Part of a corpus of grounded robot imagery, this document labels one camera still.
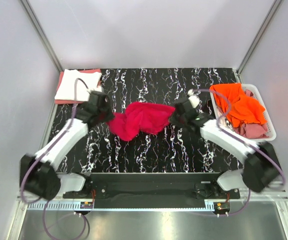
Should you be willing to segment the orange t-shirt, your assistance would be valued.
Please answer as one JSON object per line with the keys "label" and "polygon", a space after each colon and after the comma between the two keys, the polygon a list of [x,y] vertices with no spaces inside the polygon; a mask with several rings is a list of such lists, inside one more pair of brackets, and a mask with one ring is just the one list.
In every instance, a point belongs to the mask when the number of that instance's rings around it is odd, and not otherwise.
{"label": "orange t-shirt", "polygon": [[226,118],[234,128],[242,124],[260,124],[267,123],[263,112],[265,108],[258,100],[246,95],[240,83],[215,84],[209,88],[221,95],[215,95],[216,104],[223,112],[226,112],[228,105],[231,110]]}

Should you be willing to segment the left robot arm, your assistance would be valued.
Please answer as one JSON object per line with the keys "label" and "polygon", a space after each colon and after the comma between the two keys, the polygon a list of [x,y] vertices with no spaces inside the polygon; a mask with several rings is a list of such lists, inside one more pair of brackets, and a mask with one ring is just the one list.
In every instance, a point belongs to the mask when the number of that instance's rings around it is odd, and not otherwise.
{"label": "left robot arm", "polygon": [[88,100],[73,106],[72,116],[58,134],[33,155],[26,154],[20,160],[20,193],[52,200],[59,194],[75,192],[86,198],[91,194],[91,185],[81,173],[57,173],[67,153],[89,131],[114,118],[109,97],[100,91],[91,91]]}

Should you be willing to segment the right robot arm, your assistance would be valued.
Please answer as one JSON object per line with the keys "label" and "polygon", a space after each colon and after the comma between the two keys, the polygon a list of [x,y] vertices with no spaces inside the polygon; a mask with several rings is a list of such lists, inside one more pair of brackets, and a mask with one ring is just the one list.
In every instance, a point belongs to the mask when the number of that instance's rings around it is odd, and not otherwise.
{"label": "right robot arm", "polygon": [[179,100],[169,121],[171,124],[200,135],[229,152],[239,160],[243,169],[221,173],[211,185],[212,195],[222,198],[229,190],[247,187],[260,193],[277,177],[283,176],[275,149],[267,141],[255,142],[231,130],[221,128],[216,119],[196,110],[198,97]]}

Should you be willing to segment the crimson red t-shirt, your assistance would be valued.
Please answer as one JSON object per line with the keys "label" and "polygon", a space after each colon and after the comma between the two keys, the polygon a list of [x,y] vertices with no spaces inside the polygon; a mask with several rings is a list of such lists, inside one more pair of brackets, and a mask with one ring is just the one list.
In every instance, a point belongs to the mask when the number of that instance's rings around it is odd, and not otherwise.
{"label": "crimson red t-shirt", "polygon": [[108,127],[111,133],[129,142],[140,132],[153,135],[160,133],[169,125],[169,118],[174,111],[175,108],[169,105],[133,102],[124,113],[115,113]]}

